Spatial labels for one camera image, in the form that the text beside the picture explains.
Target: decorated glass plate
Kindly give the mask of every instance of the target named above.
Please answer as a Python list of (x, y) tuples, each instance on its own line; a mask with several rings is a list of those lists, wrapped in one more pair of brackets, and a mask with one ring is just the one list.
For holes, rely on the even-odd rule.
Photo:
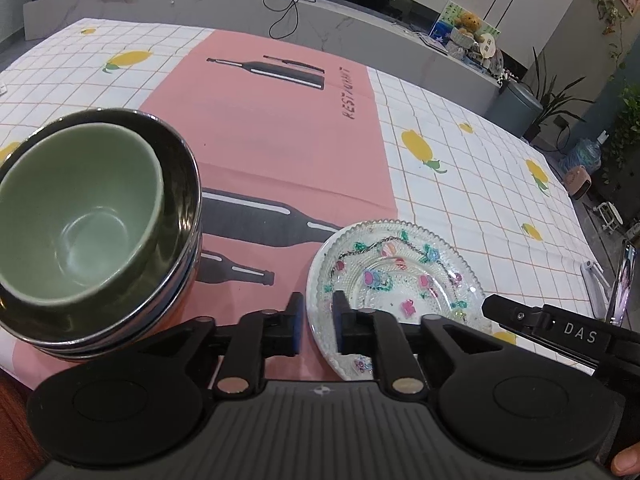
[(400, 322), (440, 314), (481, 332), (484, 292), (466, 261), (438, 235), (400, 220), (344, 228), (316, 254), (306, 284), (309, 325), (322, 354), (345, 380), (372, 378), (370, 359), (338, 354), (331, 302), (343, 290), (352, 308), (375, 308)]

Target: stacked bowls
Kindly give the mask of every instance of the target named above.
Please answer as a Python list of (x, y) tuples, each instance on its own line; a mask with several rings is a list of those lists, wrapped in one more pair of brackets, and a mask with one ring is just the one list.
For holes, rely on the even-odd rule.
[(200, 178), (142, 112), (78, 112), (0, 166), (0, 325), (66, 360), (137, 340), (182, 302), (201, 247)]

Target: bottle print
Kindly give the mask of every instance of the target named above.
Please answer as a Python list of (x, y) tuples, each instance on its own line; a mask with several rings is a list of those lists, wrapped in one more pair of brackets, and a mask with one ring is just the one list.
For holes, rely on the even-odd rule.
[(209, 235), (288, 247), (325, 242), (340, 230), (282, 202), (218, 189), (203, 189), (202, 198), (202, 230)]
[(236, 264), (226, 256), (202, 251), (196, 280), (203, 283), (250, 282), (273, 285), (274, 273)]
[(237, 66), (251, 72), (252, 74), (263, 75), (267, 77), (273, 77), (280, 79), (281, 81), (288, 81), (290, 83), (296, 83), (304, 85), (317, 90), (324, 90), (324, 77), (318, 74), (311, 74), (302, 70), (296, 70), (295, 68), (289, 68), (287, 66), (276, 65), (272, 63), (264, 63), (262, 61), (229, 61), (227, 59), (213, 59), (207, 58), (207, 61), (212, 63), (220, 63), (229, 66)]
[(285, 65), (299, 66), (302, 68), (308, 68), (309, 70), (315, 70), (316, 72), (320, 72), (321, 74), (324, 73), (323, 68), (320, 68), (319, 66), (309, 65), (308, 63), (303, 63), (302, 61), (295, 61), (293, 59), (281, 59), (279, 57), (273, 57), (273, 56), (262, 56), (262, 57), (264, 59), (273, 59), (274, 61), (279, 61), (281, 63), (284, 63)]

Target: reception counter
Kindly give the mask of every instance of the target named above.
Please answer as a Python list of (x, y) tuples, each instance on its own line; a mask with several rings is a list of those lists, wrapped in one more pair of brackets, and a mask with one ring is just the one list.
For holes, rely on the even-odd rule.
[[(284, 9), (290, 0), (268, 0)], [(412, 32), (378, 16), (329, 0), (299, 1), (298, 26), (283, 41), (360, 62), (435, 92), (477, 114), (497, 96), (497, 82), (439, 53)], [(24, 5), (27, 40), (46, 38), (81, 18), (171, 23), (269, 36), (282, 14), (263, 0), (37, 0)], [(283, 36), (296, 12), (272, 29)]]

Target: hand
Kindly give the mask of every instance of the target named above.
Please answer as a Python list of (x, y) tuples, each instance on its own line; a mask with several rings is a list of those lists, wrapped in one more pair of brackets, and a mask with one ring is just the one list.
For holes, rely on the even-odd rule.
[(640, 442), (620, 451), (611, 462), (611, 471), (616, 476), (640, 473)]

